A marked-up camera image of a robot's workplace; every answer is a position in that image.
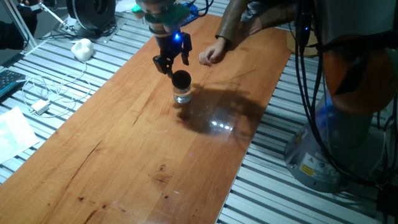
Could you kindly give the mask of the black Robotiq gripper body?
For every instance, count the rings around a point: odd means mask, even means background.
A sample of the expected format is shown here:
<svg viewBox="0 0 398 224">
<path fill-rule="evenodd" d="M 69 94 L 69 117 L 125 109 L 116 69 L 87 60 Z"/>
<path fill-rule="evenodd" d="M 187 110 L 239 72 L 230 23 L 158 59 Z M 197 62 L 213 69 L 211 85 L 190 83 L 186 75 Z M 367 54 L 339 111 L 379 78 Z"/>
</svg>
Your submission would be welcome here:
<svg viewBox="0 0 398 224">
<path fill-rule="evenodd" d="M 169 54 L 175 58 L 182 51 L 182 31 L 177 30 L 165 36 L 156 37 L 162 55 Z"/>
</svg>

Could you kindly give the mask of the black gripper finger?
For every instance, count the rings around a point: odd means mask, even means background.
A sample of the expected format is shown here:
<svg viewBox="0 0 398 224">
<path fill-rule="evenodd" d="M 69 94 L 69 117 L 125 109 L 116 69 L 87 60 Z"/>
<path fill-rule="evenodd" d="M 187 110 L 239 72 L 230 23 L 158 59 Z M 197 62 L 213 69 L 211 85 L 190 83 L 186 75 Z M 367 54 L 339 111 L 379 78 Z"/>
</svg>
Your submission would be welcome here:
<svg viewBox="0 0 398 224">
<path fill-rule="evenodd" d="M 190 34 L 186 32 L 182 32 L 182 51 L 181 51 L 181 56 L 182 56 L 182 62 L 184 65 L 189 65 L 189 53 L 192 50 L 192 41 Z"/>
<path fill-rule="evenodd" d="M 172 65 L 174 58 L 169 55 L 158 55 L 153 57 L 153 62 L 160 73 L 166 74 L 169 78 L 172 77 Z"/>
</svg>

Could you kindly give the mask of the person right hand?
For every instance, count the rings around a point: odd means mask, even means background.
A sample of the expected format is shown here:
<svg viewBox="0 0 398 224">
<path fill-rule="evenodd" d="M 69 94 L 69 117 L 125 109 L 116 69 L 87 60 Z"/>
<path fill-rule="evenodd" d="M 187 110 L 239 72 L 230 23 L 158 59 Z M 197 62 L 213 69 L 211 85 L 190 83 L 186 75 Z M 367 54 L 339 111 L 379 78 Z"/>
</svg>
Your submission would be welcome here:
<svg viewBox="0 0 398 224">
<path fill-rule="evenodd" d="M 199 62 L 202 65 L 211 66 L 222 60 L 226 53 L 226 39 L 217 38 L 217 41 L 199 54 Z"/>
</svg>

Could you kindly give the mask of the person left hand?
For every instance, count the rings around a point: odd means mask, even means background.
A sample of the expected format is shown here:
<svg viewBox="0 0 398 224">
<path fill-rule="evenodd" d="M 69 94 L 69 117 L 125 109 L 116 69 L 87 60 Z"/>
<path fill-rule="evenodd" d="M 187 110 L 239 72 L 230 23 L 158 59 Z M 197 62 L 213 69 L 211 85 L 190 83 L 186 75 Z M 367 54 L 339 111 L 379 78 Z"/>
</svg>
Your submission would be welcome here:
<svg viewBox="0 0 398 224">
<path fill-rule="evenodd" d="M 257 17 L 247 24 L 246 33 L 247 35 L 254 35 L 259 31 L 263 30 L 263 28 L 264 28 L 264 23 L 259 17 Z"/>
</svg>

